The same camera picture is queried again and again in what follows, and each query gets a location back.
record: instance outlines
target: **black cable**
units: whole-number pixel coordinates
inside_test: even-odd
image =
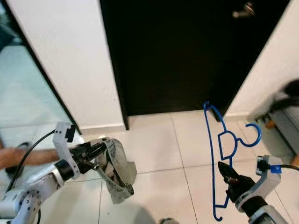
[[[41,210],[38,211],[38,219],[37,219],[37,223],[36,224],[39,224],[40,221],[41,221],[41,216],[42,216],[42,213],[41,213]]]
[[[18,167],[17,167],[16,172],[14,173],[14,177],[12,178],[12,180],[11,180],[10,183],[9,183],[9,186],[8,186],[8,188],[7,188],[7,190],[6,190],[6,193],[7,193],[8,191],[10,191],[10,190],[14,187],[14,183],[15,183],[15,181],[16,181],[16,179],[17,179],[17,176],[18,176],[18,174],[19,174],[19,171],[20,171],[20,169],[21,169],[21,167],[22,167],[24,161],[25,161],[26,158],[28,157],[29,153],[30,153],[30,152],[35,148],[35,146],[37,146],[42,140],[44,140],[45,138],[47,138],[49,135],[53,134],[54,131],[55,131],[55,130],[53,130],[53,131],[49,132],[48,134],[46,134],[45,136],[41,137],[41,138],[40,138],[36,143],[34,143],[34,145],[31,146],[30,149],[25,153],[25,155],[23,156],[23,158],[21,159],[21,161],[20,161],[20,163],[19,163],[19,165],[18,165]]]
[[[292,166],[292,165],[286,165],[286,164],[282,164],[280,165],[282,168],[289,168],[289,169],[295,169],[297,171],[299,171],[299,167],[296,166]]]

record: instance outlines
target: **blue clothes hanger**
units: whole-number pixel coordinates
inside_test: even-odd
[[[222,161],[226,160],[226,159],[229,159],[229,166],[231,168],[233,167],[233,156],[235,155],[235,153],[237,152],[237,149],[238,149],[238,142],[240,142],[242,145],[244,145],[246,147],[253,147],[257,143],[259,143],[259,141],[261,140],[262,133],[261,133],[261,129],[260,129],[260,127],[258,125],[256,125],[256,124],[247,124],[246,127],[253,126],[257,130],[257,139],[256,139],[256,141],[253,142],[252,144],[247,144],[241,138],[237,138],[234,133],[232,133],[231,131],[227,130],[225,122],[224,122],[221,114],[219,113],[219,111],[216,109],[216,107],[214,107],[213,105],[209,104],[209,102],[205,102],[203,104],[203,108],[204,108],[204,114],[205,114],[205,118],[206,118],[206,126],[207,126],[207,130],[208,130],[209,139],[210,139],[210,146],[211,146],[212,184],[213,184],[213,189],[212,189],[212,193],[213,193],[213,216],[214,216],[215,220],[217,220],[218,222],[220,222],[222,220],[222,217],[218,218],[216,216],[216,208],[226,208],[228,206],[228,196],[226,196],[224,204],[216,204],[216,199],[215,199],[214,152],[213,152],[212,136],[211,136],[210,126],[209,126],[209,122],[208,122],[208,118],[207,118],[206,112],[212,109],[216,113],[216,115],[218,116],[220,122],[222,123],[223,132],[221,132],[220,134],[218,134],[218,143],[219,143],[219,149],[220,149],[220,156],[221,156],[221,160]],[[224,134],[226,134],[226,133],[229,133],[229,134],[231,134],[233,136],[233,138],[235,140],[235,147],[234,147],[234,150],[233,150],[233,152],[232,152],[231,155],[224,157],[223,156],[222,145],[221,145],[221,136],[224,135]]]

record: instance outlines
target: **shoe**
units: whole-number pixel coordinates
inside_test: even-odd
[[[29,149],[29,146],[30,146],[30,143],[29,143],[29,142],[24,142],[24,143],[18,145],[17,148],[19,148],[19,149],[23,149],[23,150],[26,150],[26,151],[27,151],[27,150]],[[17,171],[17,167],[18,167],[18,166],[8,167],[8,168],[5,169],[7,175],[8,175],[8,177],[9,177],[10,179],[12,179],[12,178],[14,177],[14,174],[15,174],[15,172]],[[19,177],[21,176],[21,174],[23,173],[23,170],[24,170],[24,166],[21,167],[21,169],[20,169],[20,171],[19,171],[19,174],[17,175],[16,178],[19,178]]]
[[[163,218],[160,220],[159,224],[179,224],[179,222],[173,218]]]

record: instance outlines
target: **black door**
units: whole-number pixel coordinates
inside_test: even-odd
[[[288,0],[101,0],[119,91],[129,115],[225,112]]]

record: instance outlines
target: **hanger hook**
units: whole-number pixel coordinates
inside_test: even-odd
[[[246,127],[249,127],[249,126],[253,126],[253,127],[255,127],[256,128],[256,130],[257,130],[257,139],[256,139],[256,141],[255,142],[253,142],[253,143],[251,143],[251,144],[247,144],[247,143],[245,143],[241,138],[238,138],[238,140],[242,143],[242,145],[244,145],[244,146],[246,146],[246,147],[253,147],[253,146],[256,146],[258,143],[259,143],[259,141],[261,140],[261,137],[262,137],[262,131],[261,131],[261,128],[258,126],[258,125],[256,125],[256,124],[247,124],[247,125],[245,125]]]

